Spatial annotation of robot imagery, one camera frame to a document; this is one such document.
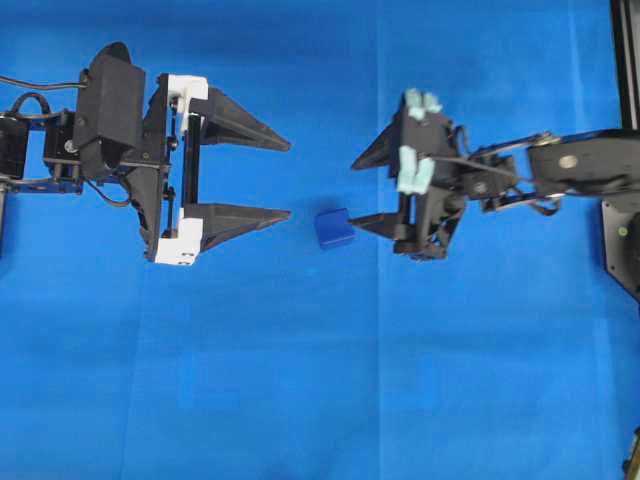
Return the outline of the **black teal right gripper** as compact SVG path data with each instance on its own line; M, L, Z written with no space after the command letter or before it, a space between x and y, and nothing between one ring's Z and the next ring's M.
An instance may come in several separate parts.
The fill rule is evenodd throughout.
M390 123L352 163L354 171L387 167L396 181L398 212L349 219L354 228L394 241L414 260L440 260L466 208L452 121L438 97L405 90Z

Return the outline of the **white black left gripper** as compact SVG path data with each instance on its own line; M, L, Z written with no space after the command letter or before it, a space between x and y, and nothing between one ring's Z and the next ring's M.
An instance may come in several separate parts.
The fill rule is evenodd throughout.
M123 184L139 220L144 258L192 265L198 255L238 236L286 221L291 212L231 204L187 204L174 210L169 139L204 118L202 145L230 144L288 152L291 143L204 77L162 74L142 120L142 147Z

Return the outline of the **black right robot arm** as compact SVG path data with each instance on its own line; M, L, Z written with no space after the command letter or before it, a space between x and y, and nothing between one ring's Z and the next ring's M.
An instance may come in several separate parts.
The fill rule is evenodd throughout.
M446 258L470 201L486 212L527 205L552 216L564 197L598 198L639 214L638 131L544 132L472 151L466 128L444 115L437 96L416 88L404 91L390 123L352 165L380 167L395 182L397 210L350 223L416 261Z

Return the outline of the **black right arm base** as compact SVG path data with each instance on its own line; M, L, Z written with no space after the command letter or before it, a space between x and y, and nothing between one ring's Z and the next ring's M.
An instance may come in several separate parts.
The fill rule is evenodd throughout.
M624 209L611 200L601 201L605 270L639 301L639 203Z

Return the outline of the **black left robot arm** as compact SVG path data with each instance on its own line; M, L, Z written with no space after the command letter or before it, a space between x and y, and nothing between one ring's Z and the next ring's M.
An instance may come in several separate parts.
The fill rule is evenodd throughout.
M286 210L199 200L204 146L286 152L289 143L204 77L164 73L145 99L144 73L114 63L86 70L75 109L37 91L1 115L1 193L80 194L113 185L133 208L145 258L189 266L238 236L289 219Z

